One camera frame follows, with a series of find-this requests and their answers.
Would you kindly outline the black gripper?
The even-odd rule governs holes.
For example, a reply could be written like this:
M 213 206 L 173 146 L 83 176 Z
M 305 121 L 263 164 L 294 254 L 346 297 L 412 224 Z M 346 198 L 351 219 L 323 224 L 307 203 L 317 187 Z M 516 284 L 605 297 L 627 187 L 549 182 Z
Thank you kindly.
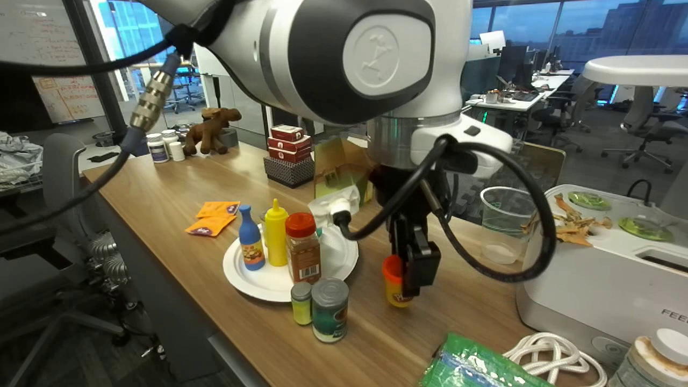
M 388 203 L 402 184 L 412 179 L 412 170 L 395 170 L 388 165 L 378 165 L 372 174 L 372 184 L 376 189 L 376 199 Z M 450 189 L 447 171 L 443 167 L 435 167 L 427 174 L 427 182 L 435 198 L 439 199 L 439 208 L 443 214 L 451 210 L 453 196 Z M 386 222 L 389 230 L 389 241 L 393 251 L 402 254 L 402 294 L 417 297 L 423 286 L 435 281 L 441 251 L 435 243 L 417 245 L 414 241 L 414 227 L 420 226 L 429 230 L 427 216 L 432 213 L 427 193 L 417 187 Z

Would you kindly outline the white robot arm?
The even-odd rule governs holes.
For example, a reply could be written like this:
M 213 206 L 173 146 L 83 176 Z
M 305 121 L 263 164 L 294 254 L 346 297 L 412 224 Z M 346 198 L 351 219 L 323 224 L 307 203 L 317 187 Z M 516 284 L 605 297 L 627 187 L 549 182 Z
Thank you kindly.
M 372 128 L 374 189 L 402 259 L 402 293 L 435 281 L 430 201 L 441 167 L 500 170 L 513 136 L 463 112 L 473 0 L 143 0 L 185 26 L 240 88 L 328 124 Z

